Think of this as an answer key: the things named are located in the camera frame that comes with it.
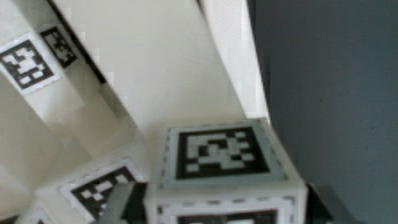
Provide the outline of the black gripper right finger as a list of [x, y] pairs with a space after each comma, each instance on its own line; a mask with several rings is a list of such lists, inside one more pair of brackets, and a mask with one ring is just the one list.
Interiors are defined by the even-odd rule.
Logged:
[[303, 224], [358, 224], [328, 185], [307, 184]]

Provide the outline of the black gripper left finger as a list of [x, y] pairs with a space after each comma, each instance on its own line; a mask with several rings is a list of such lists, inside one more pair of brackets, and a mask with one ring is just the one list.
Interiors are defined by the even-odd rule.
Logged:
[[145, 183], [118, 184], [111, 190], [102, 215], [93, 224], [147, 224]]

